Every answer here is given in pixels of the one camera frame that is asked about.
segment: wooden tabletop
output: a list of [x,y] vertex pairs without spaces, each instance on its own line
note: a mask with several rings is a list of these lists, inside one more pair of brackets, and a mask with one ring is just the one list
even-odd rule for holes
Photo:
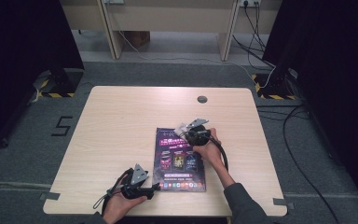
[[[198,97],[206,96],[207,103]],[[92,206],[124,171],[139,163],[153,174],[157,128],[208,119],[226,151],[229,172],[269,216],[284,216],[283,199],[255,102],[247,89],[94,87],[47,199],[47,214],[93,214]],[[155,192],[129,216],[231,216],[223,187],[205,162],[206,192]],[[152,184],[150,176],[143,187]]]

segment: gray carpet floor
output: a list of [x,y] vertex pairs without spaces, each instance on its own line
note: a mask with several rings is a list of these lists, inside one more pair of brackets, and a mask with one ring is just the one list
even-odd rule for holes
[[[288,204],[279,223],[335,223],[329,209],[299,172],[283,140],[283,120],[301,100],[257,97],[253,81],[235,65],[169,63],[85,63],[86,71],[73,98],[39,98],[22,112],[0,148],[0,223],[79,223],[87,216],[52,216],[43,212],[40,195],[49,191],[65,150],[94,86],[183,86],[249,88],[258,107],[273,162]],[[250,74],[256,71],[249,67]],[[305,108],[286,124],[287,142],[304,174],[325,197],[340,223],[358,223],[358,191],[344,167],[329,157],[324,140]],[[71,128],[66,136],[56,125]],[[221,219],[150,217],[122,223],[222,223]]]

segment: dark sleeve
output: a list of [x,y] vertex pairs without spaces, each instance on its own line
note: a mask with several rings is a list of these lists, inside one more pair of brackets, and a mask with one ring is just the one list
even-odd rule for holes
[[232,212],[234,224],[271,224],[263,208],[255,202],[240,183],[228,186],[225,196]]
[[106,222],[103,220],[103,217],[101,217],[100,213],[96,212],[83,224],[106,224]]

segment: purple book cover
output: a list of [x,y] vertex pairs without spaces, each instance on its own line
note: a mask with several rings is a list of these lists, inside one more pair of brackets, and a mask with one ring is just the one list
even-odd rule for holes
[[153,184],[159,182],[165,191],[204,192],[205,170],[200,154],[173,130],[157,128]]

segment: brown box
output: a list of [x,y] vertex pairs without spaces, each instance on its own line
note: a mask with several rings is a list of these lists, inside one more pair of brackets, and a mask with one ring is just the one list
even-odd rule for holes
[[125,31],[124,36],[136,49],[150,42],[150,31]]

